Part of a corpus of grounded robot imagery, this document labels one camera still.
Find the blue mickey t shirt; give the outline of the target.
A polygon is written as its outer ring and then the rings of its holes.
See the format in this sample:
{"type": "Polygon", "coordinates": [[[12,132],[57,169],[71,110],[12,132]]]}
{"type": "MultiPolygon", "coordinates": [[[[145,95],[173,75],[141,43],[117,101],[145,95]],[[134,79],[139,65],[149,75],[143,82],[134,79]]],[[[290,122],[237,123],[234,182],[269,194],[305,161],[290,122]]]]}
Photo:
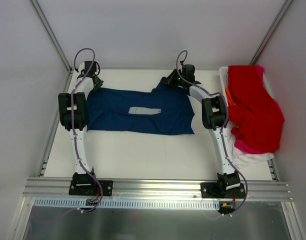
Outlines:
{"type": "Polygon", "coordinates": [[[192,135],[194,111],[185,90],[160,82],[151,92],[100,88],[89,93],[89,131],[192,135]]]}

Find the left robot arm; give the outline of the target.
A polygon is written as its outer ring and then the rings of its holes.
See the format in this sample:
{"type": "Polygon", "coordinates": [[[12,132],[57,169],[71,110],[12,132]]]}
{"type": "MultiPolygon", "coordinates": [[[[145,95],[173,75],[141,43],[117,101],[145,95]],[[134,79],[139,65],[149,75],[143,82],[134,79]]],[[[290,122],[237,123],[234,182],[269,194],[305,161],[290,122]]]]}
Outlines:
{"type": "Polygon", "coordinates": [[[87,98],[103,85],[100,71],[96,61],[85,61],[84,69],[77,71],[79,75],[72,90],[58,95],[60,124],[68,132],[73,146],[74,174],[70,188],[81,189],[86,195],[94,194],[98,188],[94,168],[87,159],[85,135],[90,122],[87,98]]]}

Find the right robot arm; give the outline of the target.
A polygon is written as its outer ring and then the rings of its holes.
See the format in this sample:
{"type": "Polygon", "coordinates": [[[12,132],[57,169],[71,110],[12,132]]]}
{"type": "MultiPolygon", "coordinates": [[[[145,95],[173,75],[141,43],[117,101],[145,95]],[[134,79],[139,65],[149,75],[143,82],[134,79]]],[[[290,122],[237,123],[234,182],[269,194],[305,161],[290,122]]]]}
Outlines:
{"type": "Polygon", "coordinates": [[[218,160],[217,182],[206,187],[206,192],[216,198],[231,198],[234,191],[241,186],[240,175],[232,163],[228,141],[228,107],[223,95],[210,93],[196,81],[195,67],[185,64],[181,69],[174,69],[161,81],[171,87],[181,87],[201,103],[201,119],[205,129],[211,134],[218,160]]]}

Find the white plastic basket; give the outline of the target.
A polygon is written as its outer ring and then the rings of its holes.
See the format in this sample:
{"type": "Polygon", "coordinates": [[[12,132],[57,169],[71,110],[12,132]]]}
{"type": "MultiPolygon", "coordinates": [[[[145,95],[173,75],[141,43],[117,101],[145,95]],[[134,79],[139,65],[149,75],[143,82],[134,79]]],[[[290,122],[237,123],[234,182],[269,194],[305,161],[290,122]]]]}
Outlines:
{"type": "Polygon", "coordinates": [[[274,108],[275,100],[265,86],[264,68],[256,65],[230,65],[219,69],[222,89],[227,100],[225,88],[229,86],[235,105],[250,111],[274,108]]]}

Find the orange garment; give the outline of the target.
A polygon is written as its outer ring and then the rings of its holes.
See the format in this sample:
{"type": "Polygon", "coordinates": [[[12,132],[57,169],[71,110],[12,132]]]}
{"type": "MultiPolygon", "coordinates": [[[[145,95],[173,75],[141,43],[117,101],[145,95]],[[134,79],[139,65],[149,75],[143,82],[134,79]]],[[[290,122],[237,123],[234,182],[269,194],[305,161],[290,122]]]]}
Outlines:
{"type": "Polygon", "coordinates": [[[230,91],[230,88],[229,86],[227,86],[225,88],[225,94],[226,94],[226,99],[227,99],[227,103],[228,103],[228,106],[234,106],[236,103],[235,103],[235,99],[230,91]]]}

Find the white t shirt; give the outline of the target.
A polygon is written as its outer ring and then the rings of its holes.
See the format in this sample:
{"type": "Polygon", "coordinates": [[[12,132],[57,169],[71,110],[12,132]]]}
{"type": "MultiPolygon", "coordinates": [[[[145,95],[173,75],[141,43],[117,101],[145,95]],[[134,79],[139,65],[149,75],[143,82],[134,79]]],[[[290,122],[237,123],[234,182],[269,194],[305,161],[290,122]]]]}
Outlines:
{"type": "Polygon", "coordinates": [[[234,138],[231,138],[228,142],[230,146],[232,162],[238,169],[242,169],[254,164],[267,162],[268,160],[274,158],[274,155],[272,153],[263,153],[263,154],[246,153],[234,146],[235,144],[234,138]]]}

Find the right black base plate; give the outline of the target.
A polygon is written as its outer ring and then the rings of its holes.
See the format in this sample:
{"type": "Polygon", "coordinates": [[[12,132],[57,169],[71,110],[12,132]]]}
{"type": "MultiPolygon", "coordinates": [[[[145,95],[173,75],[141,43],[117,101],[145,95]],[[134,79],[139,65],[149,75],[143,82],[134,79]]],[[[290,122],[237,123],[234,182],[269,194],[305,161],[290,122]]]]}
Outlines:
{"type": "Polygon", "coordinates": [[[215,182],[202,182],[200,184],[201,197],[203,199],[243,199],[246,196],[244,185],[229,190],[221,190],[215,182]]]}

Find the aluminium mounting rail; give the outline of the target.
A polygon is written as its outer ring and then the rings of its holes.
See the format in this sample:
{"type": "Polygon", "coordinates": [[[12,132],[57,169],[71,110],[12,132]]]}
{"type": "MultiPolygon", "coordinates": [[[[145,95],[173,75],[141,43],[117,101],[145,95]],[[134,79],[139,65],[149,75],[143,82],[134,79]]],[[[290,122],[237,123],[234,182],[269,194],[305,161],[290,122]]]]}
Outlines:
{"type": "MultiPolygon", "coordinates": [[[[201,187],[202,180],[114,179],[108,187],[113,199],[141,200],[219,200],[201,187]]],[[[30,177],[24,197],[67,197],[71,179],[30,177]]],[[[249,181],[247,200],[253,202],[292,202],[294,196],[286,182],[249,181]]]]}

